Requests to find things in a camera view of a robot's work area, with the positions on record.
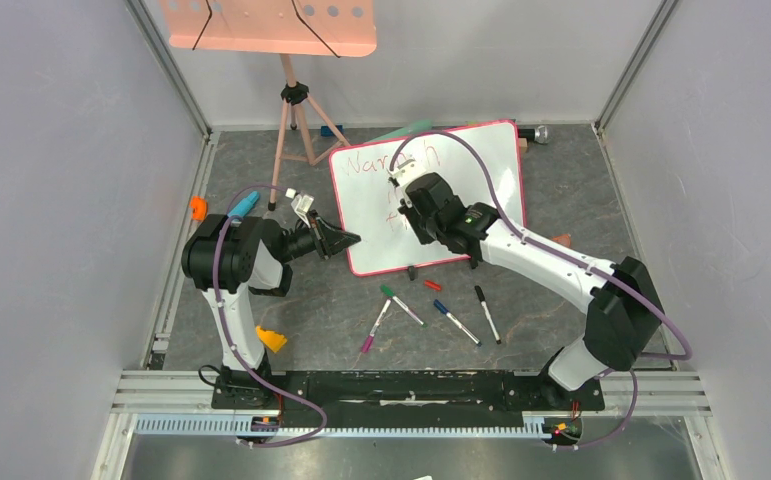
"whiteboard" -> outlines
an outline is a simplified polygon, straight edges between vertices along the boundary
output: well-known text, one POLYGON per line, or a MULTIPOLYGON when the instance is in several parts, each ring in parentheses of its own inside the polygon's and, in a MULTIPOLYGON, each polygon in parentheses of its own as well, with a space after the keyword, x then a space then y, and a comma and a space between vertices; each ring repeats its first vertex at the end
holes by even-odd
MULTIPOLYGON (((509 121, 449 130, 469 143, 488 167, 503 210, 526 225, 523 182, 517 147, 517 127, 509 121)), ((400 201, 388 182, 391 154, 403 139, 345 147, 332 152, 329 168, 344 230, 361 236, 347 249, 350 270, 358 276, 422 267, 466 258, 453 255, 435 242, 421 245, 408 220, 397 212, 400 201)), ((483 202, 493 206, 482 170, 460 144, 442 135, 412 140, 400 162, 414 158, 437 172, 453 193, 468 206, 483 202)))

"white wall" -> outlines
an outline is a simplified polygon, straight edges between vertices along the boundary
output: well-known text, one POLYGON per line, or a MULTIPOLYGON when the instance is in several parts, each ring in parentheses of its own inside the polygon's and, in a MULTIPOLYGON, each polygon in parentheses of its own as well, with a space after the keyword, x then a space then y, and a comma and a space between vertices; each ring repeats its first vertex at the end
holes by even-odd
POLYGON ((607 131, 735 478, 771 478, 771 2, 681 2, 607 131))
MULTIPOLYGON (((166 37, 165 1, 146 0, 166 37)), ((294 57, 294 66, 338 123, 593 120, 658 4, 378 0, 373 54, 294 57)), ((172 51, 211 124, 279 123, 284 77, 277 55, 172 51)))
POLYGON ((122 1, 0 1, 0 479, 90 475, 199 152, 122 1))

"gray floor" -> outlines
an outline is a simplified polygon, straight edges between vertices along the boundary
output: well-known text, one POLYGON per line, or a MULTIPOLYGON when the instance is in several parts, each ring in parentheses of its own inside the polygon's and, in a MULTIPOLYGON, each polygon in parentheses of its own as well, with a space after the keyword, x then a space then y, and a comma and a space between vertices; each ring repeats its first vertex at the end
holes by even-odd
MULTIPOLYGON (((391 129, 349 129, 347 138, 362 143, 391 129)), ((523 158, 528 227, 544 236, 570 233, 572 247, 615 261, 633 255, 632 242, 617 194, 600 147, 588 125, 552 126, 549 145, 530 148, 523 158)), ((333 143, 314 134, 320 152, 333 143)), ((211 212, 222 213, 231 197, 252 182, 269 182, 276 148, 276 132, 223 133, 207 189, 211 212)), ((291 132, 286 149, 302 153, 298 132, 291 132)), ((335 194, 327 160, 316 167, 283 162, 280 184, 315 197, 315 208, 338 223, 335 194)), ((252 214, 267 213, 266 194, 252 214)), ((267 213, 285 226, 295 220, 288 203, 267 213)), ((294 282, 285 298, 253 297, 256 324, 286 335, 288 344, 271 354, 274 369, 540 369, 560 347, 583 332, 585 317, 555 293, 502 268, 480 265, 471 271, 467 262, 420 270, 410 282, 405 273, 359 278, 350 273, 346 256, 321 261, 316 255, 291 263, 294 282), (444 286, 434 292, 424 279, 444 286), (426 320, 420 329, 400 310, 392 308, 376 335, 370 352, 359 348, 384 298, 379 285, 395 293, 426 320), (503 337, 493 342, 476 301, 473 285, 481 285, 503 337), (432 306, 440 298, 474 333, 484 340, 476 348, 432 306)), ((664 351, 657 335, 650 351, 664 351)), ((165 360, 166 370, 192 370, 219 364, 220 339, 202 295, 186 281, 165 360)), ((639 361, 639 366, 666 366, 666 362, 639 361)))
MULTIPOLYGON (((583 440, 615 419, 587 419, 583 440)), ((552 453, 535 440, 318 439, 250 450, 232 438, 137 435, 124 479, 434 480, 589 478, 699 479, 681 419, 634 418, 620 437, 579 452, 552 453)))

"black cable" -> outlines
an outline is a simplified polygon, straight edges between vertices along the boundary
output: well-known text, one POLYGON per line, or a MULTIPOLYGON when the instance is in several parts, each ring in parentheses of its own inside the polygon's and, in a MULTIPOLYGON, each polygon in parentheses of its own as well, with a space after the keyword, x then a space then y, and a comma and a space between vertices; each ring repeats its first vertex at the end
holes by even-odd
POLYGON ((329 44, 328 44, 328 43, 326 43, 326 40, 322 39, 322 38, 320 37, 320 35, 318 35, 318 34, 317 34, 317 32, 315 32, 315 31, 314 31, 314 29, 313 29, 313 28, 311 28, 311 26, 310 26, 308 23, 306 23, 306 21, 303 19, 302 15, 300 15, 300 11, 299 11, 299 10, 297 10, 297 0, 291 0, 291 5, 294 7, 294 13, 296 13, 296 14, 297 14, 297 19, 300 21, 300 23, 302 23, 303 25, 305 25, 305 26, 306 26, 306 28, 308 29, 308 31, 310 31, 310 32, 312 33, 312 35, 314 35, 315 37, 317 37, 317 39, 318 39, 318 40, 320 40, 320 43, 322 43, 322 44, 323 44, 323 46, 325 46, 326 48, 328 48, 328 49, 329 49, 329 51, 330 51, 330 52, 332 52, 332 55, 335 55, 335 58, 341 58, 341 56, 340 56, 340 55, 338 55, 337 53, 335 53, 335 50, 332 50, 332 47, 330 47, 330 46, 329 46, 329 44))
POLYGON ((211 17, 214 16, 214 10, 212 10, 211 5, 208 4, 208 0, 205 0, 205 6, 208 7, 208 18, 205 19, 205 25, 202 26, 202 30, 200 30, 200 34, 197 37, 197 41, 194 42, 194 48, 192 48, 191 51, 194 51, 197 49, 197 44, 202 38, 202 34, 205 33, 205 29, 208 27, 208 22, 210 22, 211 17))
POLYGON ((200 368, 198 368, 198 369, 197 369, 197 375, 200 377, 200 380, 202 380, 202 383, 204 383, 204 384, 208 385, 208 386, 209 386, 209 387, 211 387, 211 388, 214 388, 215 386, 217 386, 217 384, 216 384, 215 382, 209 382, 209 381, 208 381, 208 379, 206 379, 206 378, 205 378, 205 377, 202 375, 202 369, 203 369, 203 368, 208 368, 208 369, 211 369, 211 370, 213 370, 213 371, 214 371, 214 373, 216 373, 216 374, 218 374, 218 375, 220 375, 220 369, 218 369, 218 368, 217 368, 217 367, 215 367, 214 365, 203 365, 203 366, 201 366, 200 368))

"gray marble tabletop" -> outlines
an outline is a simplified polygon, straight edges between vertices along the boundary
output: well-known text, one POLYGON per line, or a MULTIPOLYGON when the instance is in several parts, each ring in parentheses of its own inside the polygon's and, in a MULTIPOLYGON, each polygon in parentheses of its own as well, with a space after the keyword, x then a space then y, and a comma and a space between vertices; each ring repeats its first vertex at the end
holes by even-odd
MULTIPOLYGON (((348 139, 362 143, 391 129, 349 129, 348 139)), ((528 227, 553 237, 569 233, 572 248, 620 261, 633 255, 617 193, 599 145, 588 125, 551 127, 549 145, 533 145, 522 159, 528 227)), ((222 213, 232 195, 253 182, 269 182, 276 131, 223 133, 206 198, 213 213, 222 213)), ((314 135, 319 152, 334 139, 314 135)), ((286 148, 302 152, 298 132, 289 132, 286 148)), ((315 167, 284 161, 280 184, 315 197, 314 208, 338 222, 328 162, 315 167)), ((274 218, 290 228, 296 219, 287 204, 267 212, 266 192, 251 215, 274 218)), ((421 268, 418 279, 405 272, 356 277, 345 255, 322 261, 317 255, 291 262, 293 283, 284 298, 252 297, 257 325, 282 333, 285 347, 270 354, 276 370, 339 369, 523 369, 538 370, 562 346, 581 335, 585 316, 552 291, 514 272, 481 264, 455 262, 421 268), (423 285, 443 286, 436 293, 423 285), (396 305, 386 314, 372 348, 359 349, 384 304, 380 285, 387 284, 425 322, 420 328, 396 305), (485 291, 502 345, 494 342, 473 286, 485 291), (440 299, 482 341, 481 347, 459 331, 432 304, 440 299)), ((651 351, 664 351, 661 335, 651 351)), ((219 364, 220 339, 211 311, 190 281, 182 290, 166 370, 189 370, 219 364)), ((666 366, 666 362, 639 361, 666 366)))

